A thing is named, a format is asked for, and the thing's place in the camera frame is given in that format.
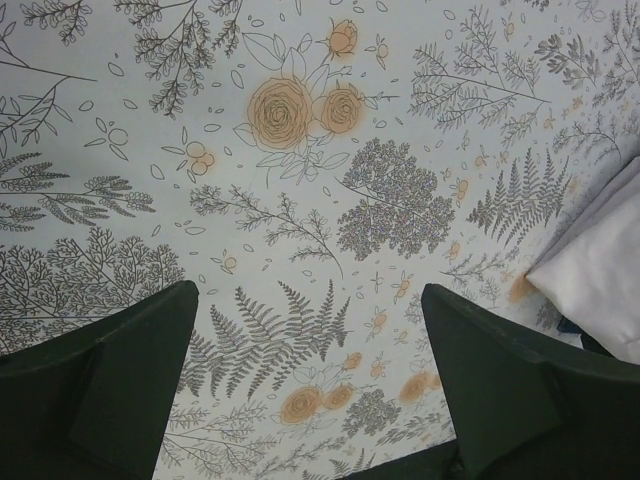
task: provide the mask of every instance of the tablecloth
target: tablecloth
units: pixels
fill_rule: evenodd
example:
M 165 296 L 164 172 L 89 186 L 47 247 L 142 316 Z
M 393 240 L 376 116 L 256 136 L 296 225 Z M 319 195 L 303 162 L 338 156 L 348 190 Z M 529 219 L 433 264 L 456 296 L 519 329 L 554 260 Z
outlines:
M 0 3 L 0 353 L 189 278 L 157 480 L 325 480 L 451 439 L 421 289 L 553 334 L 523 274 L 636 147 L 639 15 Z

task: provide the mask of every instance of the folded white cloth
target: folded white cloth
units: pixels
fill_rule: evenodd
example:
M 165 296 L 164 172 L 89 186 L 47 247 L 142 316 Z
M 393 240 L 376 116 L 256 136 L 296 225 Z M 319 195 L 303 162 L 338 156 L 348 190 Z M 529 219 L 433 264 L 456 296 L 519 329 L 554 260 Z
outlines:
M 615 357 L 636 364 L 640 364 L 639 171 L 640 159 L 635 159 L 527 275 L 565 317 Z

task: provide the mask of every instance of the floral tablecloth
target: floral tablecloth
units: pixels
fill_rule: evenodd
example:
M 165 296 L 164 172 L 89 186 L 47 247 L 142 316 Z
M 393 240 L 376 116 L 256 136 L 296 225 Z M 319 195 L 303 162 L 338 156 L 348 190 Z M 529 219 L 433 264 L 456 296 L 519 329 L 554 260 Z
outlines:
M 0 353 L 188 278 L 157 480 L 325 480 L 450 440 L 421 289 L 553 334 L 522 275 L 633 153 L 639 19 L 0 3 Z

